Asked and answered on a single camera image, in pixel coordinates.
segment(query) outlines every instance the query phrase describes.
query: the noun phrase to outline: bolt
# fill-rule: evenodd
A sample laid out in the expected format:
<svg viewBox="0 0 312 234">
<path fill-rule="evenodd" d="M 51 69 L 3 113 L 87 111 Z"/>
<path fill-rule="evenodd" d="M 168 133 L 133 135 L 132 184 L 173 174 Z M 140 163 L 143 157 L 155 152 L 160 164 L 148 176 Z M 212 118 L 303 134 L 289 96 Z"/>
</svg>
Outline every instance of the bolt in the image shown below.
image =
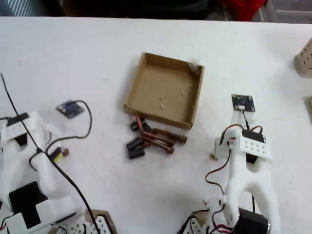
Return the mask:
<svg viewBox="0 0 312 234">
<path fill-rule="evenodd" d="M 147 141 L 147 142 L 149 142 L 149 143 L 151 143 L 151 144 L 153 144 L 155 146 L 158 146 L 158 147 L 164 149 L 167 152 L 167 154 L 169 154 L 169 155 L 174 152 L 174 148 L 173 147 L 165 146 L 165 145 L 161 144 L 160 142 L 157 142 L 157 141 L 155 141 L 153 139 L 150 139 L 150 138 L 148 138 L 146 136 L 143 136 L 143 140 Z"/>
<path fill-rule="evenodd" d="M 170 147 L 174 146 L 176 143 L 176 141 L 174 139 L 170 139 L 170 138 L 167 138 L 165 136 L 155 135 L 152 133 L 148 133 L 146 131 L 143 131 L 143 135 L 146 137 L 152 138 L 152 139 L 161 140 L 161 141 L 167 143 Z"/>
<path fill-rule="evenodd" d="M 154 128 L 154 131 L 159 133 L 159 134 L 162 134 L 164 136 L 172 137 L 172 138 L 176 139 L 177 141 L 179 141 L 179 142 L 181 142 L 183 144 L 185 144 L 186 140 L 187 140 L 186 136 L 180 136 L 180 135 L 177 135 L 177 134 L 174 134 L 174 133 L 166 132 L 166 131 L 158 129 L 158 128 Z"/>
<path fill-rule="evenodd" d="M 143 127 L 142 127 L 142 123 L 141 123 L 141 120 L 140 120 L 140 117 L 138 115 L 136 115 L 136 122 L 137 122 L 137 125 L 138 125 L 138 128 L 141 132 L 143 132 Z"/>
</svg>

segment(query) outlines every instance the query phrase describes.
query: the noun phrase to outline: cardboard box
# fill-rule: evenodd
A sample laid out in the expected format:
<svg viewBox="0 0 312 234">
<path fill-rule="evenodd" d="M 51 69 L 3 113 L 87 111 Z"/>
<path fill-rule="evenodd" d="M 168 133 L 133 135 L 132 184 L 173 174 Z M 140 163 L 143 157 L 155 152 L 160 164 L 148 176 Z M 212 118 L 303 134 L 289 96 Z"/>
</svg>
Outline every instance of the cardboard box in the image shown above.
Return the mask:
<svg viewBox="0 0 312 234">
<path fill-rule="evenodd" d="M 125 111 L 190 129 L 203 74 L 203 66 L 143 53 L 124 105 Z"/>
</svg>

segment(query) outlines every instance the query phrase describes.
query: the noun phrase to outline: red object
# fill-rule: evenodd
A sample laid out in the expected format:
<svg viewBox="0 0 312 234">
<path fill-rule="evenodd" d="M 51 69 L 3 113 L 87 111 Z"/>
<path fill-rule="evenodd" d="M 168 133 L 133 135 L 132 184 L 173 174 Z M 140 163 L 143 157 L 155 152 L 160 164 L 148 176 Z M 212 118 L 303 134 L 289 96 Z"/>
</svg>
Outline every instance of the red object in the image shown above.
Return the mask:
<svg viewBox="0 0 312 234">
<path fill-rule="evenodd" d="M 268 0 L 221 0 L 228 7 L 238 12 L 237 21 L 252 21 L 257 10 Z"/>
<path fill-rule="evenodd" d="M 6 224 L 3 227 L 0 228 L 0 231 L 4 230 L 5 227 L 6 227 Z"/>
</svg>

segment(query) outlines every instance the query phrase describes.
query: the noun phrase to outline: circuit board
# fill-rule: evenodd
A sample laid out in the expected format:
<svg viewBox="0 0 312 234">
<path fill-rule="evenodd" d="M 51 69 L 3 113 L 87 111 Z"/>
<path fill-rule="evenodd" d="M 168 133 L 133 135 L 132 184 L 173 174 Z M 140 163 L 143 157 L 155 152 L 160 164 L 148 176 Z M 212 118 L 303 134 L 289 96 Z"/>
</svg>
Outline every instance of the circuit board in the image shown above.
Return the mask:
<svg viewBox="0 0 312 234">
<path fill-rule="evenodd" d="M 68 100 L 67 102 L 62 103 L 61 105 L 57 106 L 55 109 L 57 109 L 59 112 L 61 112 L 63 115 L 65 115 L 67 118 L 72 119 L 73 117 L 76 117 L 77 115 L 84 112 L 84 109 L 79 106 L 77 103 L 73 102 L 72 100 Z"/>
<path fill-rule="evenodd" d="M 245 112 L 255 112 L 252 96 L 232 94 L 232 103 L 235 111 L 240 111 L 239 106 L 244 106 Z"/>
</svg>

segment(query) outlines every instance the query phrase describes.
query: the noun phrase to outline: white table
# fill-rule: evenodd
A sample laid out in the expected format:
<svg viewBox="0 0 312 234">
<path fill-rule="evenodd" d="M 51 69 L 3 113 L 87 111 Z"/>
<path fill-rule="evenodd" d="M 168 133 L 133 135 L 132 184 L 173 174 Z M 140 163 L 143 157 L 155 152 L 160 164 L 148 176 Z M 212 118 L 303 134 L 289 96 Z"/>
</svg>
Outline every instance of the white table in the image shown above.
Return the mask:
<svg viewBox="0 0 312 234">
<path fill-rule="evenodd" d="M 209 153 L 231 121 L 231 94 L 252 95 L 256 123 L 272 142 L 282 233 L 293 234 L 312 228 L 312 127 L 303 100 L 312 96 L 312 80 L 293 65 L 311 36 L 312 25 L 304 24 L 0 18 L 0 70 L 20 113 L 38 111 L 65 132 L 84 132 L 88 115 L 66 120 L 54 107 L 70 98 L 88 102 L 91 135 L 64 142 L 72 156 L 59 164 L 92 208 L 110 212 L 120 234 L 175 233 L 203 199 L 220 196 L 204 176 L 224 160 Z M 206 70 L 187 144 L 172 156 L 148 149 L 128 161 L 125 143 L 135 134 L 122 105 L 141 52 Z M 0 107 L 1 116 L 14 115 L 3 88 Z M 224 170 L 212 178 L 225 186 L 227 176 Z M 250 208 L 250 196 L 242 203 Z"/>
</svg>

